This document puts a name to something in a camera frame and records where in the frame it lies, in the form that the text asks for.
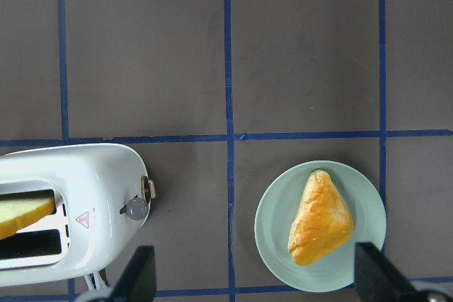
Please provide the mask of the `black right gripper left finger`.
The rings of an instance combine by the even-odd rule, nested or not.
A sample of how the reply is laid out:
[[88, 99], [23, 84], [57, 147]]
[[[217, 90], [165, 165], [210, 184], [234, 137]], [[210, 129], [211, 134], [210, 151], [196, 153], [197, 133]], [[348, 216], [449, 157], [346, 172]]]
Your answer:
[[153, 301], [156, 295], [156, 265], [154, 247], [139, 246], [128, 262], [119, 281], [110, 293], [109, 301]]

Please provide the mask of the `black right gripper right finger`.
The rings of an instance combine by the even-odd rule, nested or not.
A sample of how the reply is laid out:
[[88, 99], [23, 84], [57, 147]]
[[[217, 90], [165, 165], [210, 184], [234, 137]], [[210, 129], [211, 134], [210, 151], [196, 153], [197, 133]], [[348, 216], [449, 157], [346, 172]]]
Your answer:
[[374, 243], [355, 244], [354, 287], [361, 301], [429, 301], [388, 261]]

